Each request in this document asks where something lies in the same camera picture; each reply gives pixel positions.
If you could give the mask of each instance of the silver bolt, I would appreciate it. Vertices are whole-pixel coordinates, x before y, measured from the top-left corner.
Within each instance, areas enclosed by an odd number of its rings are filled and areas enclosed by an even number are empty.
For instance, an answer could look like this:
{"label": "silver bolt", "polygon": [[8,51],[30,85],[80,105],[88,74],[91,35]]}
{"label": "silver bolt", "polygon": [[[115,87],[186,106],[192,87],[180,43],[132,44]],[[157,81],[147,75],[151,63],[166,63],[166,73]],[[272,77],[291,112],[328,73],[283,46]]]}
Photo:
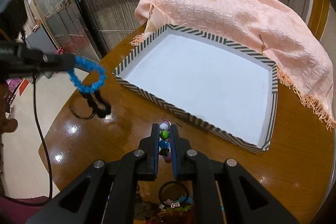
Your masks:
{"label": "silver bolt", "polygon": [[94,164],[93,164],[93,166],[95,167],[95,168],[102,168],[103,166],[104,166],[104,161],[102,161],[102,160],[96,160],[95,162],[94,162]]}
{"label": "silver bolt", "polygon": [[237,165],[237,161],[235,159],[228,159],[226,164],[230,167],[235,167]]}
{"label": "silver bolt", "polygon": [[189,149],[187,151],[187,155],[190,157],[195,157],[197,155],[197,151],[195,149]]}
{"label": "silver bolt", "polygon": [[141,149],[137,149],[133,152],[134,156],[136,157],[141,157],[143,154],[145,154],[145,151],[141,150]]}

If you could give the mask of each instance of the fringe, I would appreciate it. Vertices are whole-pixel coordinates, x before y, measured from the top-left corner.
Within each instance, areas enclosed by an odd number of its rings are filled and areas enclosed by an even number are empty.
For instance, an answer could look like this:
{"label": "fringe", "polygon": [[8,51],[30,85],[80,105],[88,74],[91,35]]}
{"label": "fringe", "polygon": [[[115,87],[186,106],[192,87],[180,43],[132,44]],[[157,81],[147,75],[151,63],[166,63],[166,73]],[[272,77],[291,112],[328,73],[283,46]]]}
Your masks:
{"label": "fringe", "polygon": [[135,37],[133,37],[133,40],[130,42],[130,44],[132,46],[138,46],[138,45],[140,45],[143,42],[143,40],[144,40],[143,34],[144,33],[136,35]]}
{"label": "fringe", "polygon": [[330,114],[324,109],[322,103],[318,99],[314,98],[312,95],[303,94],[303,92],[301,92],[293,84],[289,76],[286,73],[281,72],[279,67],[277,67],[277,71],[279,82],[289,89],[292,88],[294,93],[300,98],[302,105],[311,108],[313,110],[313,113],[319,118],[320,122],[325,121],[325,123],[327,124],[327,129],[331,130],[332,128],[336,128],[336,120],[334,120],[330,116]]}

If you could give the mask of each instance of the white floor tile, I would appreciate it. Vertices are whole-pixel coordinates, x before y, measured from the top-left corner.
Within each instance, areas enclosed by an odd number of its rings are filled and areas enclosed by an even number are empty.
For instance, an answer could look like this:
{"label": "white floor tile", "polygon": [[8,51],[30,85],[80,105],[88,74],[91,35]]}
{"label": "white floor tile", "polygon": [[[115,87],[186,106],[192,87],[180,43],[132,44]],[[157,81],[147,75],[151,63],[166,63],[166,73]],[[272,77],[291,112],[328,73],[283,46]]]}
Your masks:
{"label": "white floor tile", "polygon": [[[88,73],[77,70],[83,80]],[[66,73],[54,74],[51,79],[42,76],[36,84],[38,120],[45,136],[59,111],[75,91]],[[49,179],[38,154],[41,139],[33,111],[33,85],[28,84],[21,96],[14,99],[14,115],[18,128],[14,133],[2,135],[4,143],[3,184],[6,195],[12,198],[48,196]],[[53,195],[59,193],[53,184]]]}

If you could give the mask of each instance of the wooden table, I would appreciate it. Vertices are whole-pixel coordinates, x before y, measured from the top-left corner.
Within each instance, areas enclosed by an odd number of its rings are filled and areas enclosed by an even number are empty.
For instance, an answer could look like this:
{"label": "wooden table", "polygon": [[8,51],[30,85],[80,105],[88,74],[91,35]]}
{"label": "wooden table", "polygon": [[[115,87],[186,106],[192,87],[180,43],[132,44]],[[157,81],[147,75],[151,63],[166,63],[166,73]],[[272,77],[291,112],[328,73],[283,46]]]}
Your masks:
{"label": "wooden table", "polygon": [[[333,165],[334,136],[327,131],[325,123],[319,122],[311,109],[302,106],[292,90],[280,84],[273,137],[267,152],[253,154],[178,118],[119,85],[112,75],[132,48],[129,42],[143,30],[142,26],[130,34],[101,62],[108,76],[101,94],[111,103],[112,114],[105,119],[77,119],[69,110],[70,104],[79,115],[89,116],[91,112],[86,100],[76,91],[53,122],[45,141],[57,187],[65,188],[97,159],[118,160],[136,149],[139,141],[150,135],[152,124],[164,119],[178,122],[180,136],[189,139],[192,148],[210,159],[236,159],[300,223],[309,223],[329,187]],[[88,75],[84,83],[89,85],[96,79],[97,75]],[[46,166],[42,147],[39,154]],[[160,157],[157,180],[141,182],[143,199],[158,203],[159,187],[172,179],[171,165]]]}

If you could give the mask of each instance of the blue bracelet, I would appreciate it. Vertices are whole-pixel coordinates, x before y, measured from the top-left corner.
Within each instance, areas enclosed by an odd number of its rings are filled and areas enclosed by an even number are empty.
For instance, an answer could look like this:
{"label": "blue bracelet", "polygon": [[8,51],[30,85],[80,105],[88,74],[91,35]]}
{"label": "blue bracelet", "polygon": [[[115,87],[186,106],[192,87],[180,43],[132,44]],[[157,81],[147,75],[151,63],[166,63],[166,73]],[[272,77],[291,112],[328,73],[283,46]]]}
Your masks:
{"label": "blue bracelet", "polygon": [[68,70],[68,74],[70,76],[70,81],[74,84],[74,86],[82,93],[94,93],[99,88],[104,85],[104,81],[106,79],[105,69],[102,65],[92,62],[82,56],[75,56],[75,63],[77,65],[81,65],[83,68],[88,71],[96,70],[99,73],[99,80],[93,83],[91,86],[83,85],[81,81],[78,79],[75,71],[73,69]]}

